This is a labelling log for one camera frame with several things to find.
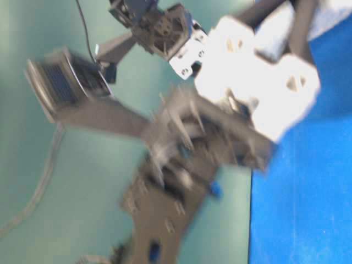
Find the electronic component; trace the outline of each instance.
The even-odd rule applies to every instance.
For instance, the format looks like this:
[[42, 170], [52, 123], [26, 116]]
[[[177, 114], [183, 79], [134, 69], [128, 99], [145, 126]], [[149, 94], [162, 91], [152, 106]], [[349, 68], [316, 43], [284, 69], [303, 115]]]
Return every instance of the electronic component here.
[[139, 138], [148, 120], [113, 98], [99, 69], [65, 49], [30, 60], [26, 74], [51, 122]]
[[135, 43], [168, 61], [184, 80], [199, 70], [207, 35], [181, 4], [161, 10], [157, 3], [145, 0], [111, 1], [110, 13], [130, 28], [131, 33], [97, 45], [96, 59], [101, 63], [109, 83], [115, 82], [115, 79], [109, 76], [106, 68], [116, 67]]

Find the black cable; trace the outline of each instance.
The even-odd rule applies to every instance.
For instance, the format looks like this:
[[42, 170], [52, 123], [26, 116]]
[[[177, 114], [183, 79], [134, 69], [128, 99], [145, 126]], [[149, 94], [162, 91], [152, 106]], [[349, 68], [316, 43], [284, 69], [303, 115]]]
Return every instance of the black cable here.
[[87, 24], [86, 24], [86, 20], [84, 19], [84, 15], [83, 15], [83, 12], [82, 12], [82, 8], [81, 8], [81, 5], [79, 4], [79, 0], [76, 0], [76, 4], [77, 4], [77, 7], [78, 7], [78, 11], [79, 11], [79, 14], [81, 16], [81, 19], [82, 19], [82, 23], [83, 23], [83, 27], [84, 27], [84, 33], [86, 35], [86, 45], [87, 45], [87, 49], [88, 49], [88, 52], [89, 52], [89, 56], [90, 58], [92, 59], [92, 61], [94, 63], [96, 63], [94, 57], [93, 57], [93, 54], [90, 50], [90, 44], [89, 44], [89, 37], [88, 37], [88, 29], [87, 29]]

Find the white servo bracket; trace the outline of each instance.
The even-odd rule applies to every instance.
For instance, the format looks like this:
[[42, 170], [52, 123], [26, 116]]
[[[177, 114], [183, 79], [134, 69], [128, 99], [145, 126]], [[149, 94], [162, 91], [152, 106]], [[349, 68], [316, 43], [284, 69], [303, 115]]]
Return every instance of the white servo bracket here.
[[254, 128], [278, 142], [314, 105], [320, 80], [314, 65], [293, 54], [270, 62], [258, 53], [252, 28], [224, 16], [209, 33], [195, 86], [214, 103], [230, 90], [248, 106]]

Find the robotic arm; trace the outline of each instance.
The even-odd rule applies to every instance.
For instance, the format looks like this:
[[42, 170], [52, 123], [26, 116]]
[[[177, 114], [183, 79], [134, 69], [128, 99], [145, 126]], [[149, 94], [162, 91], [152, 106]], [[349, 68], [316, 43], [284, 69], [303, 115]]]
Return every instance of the robotic arm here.
[[[272, 61], [256, 48], [254, 29], [284, 0], [262, 0], [225, 16], [207, 36], [180, 4], [111, 0], [110, 12], [131, 31], [100, 45], [89, 63], [68, 50], [29, 61], [27, 77], [52, 122], [133, 136], [148, 154], [122, 199], [135, 234], [112, 264], [173, 264], [184, 233], [225, 163], [265, 169], [284, 132], [313, 105], [320, 81], [307, 33], [316, 0], [292, 1], [296, 18], [284, 54]], [[111, 94], [116, 65], [138, 43], [196, 90], [174, 88], [149, 121]]]

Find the mounting hole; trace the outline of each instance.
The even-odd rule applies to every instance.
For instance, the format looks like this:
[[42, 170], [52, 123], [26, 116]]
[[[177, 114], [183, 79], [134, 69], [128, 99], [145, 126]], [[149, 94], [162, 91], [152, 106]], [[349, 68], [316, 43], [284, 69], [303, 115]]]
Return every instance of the mounting hole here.
[[148, 256], [150, 264], [158, 263], [158, 260], [160, 259], [160, 252], [161, 252], [160, 244], [156, 241], [152, 241], [150, 243], [149, 256]]

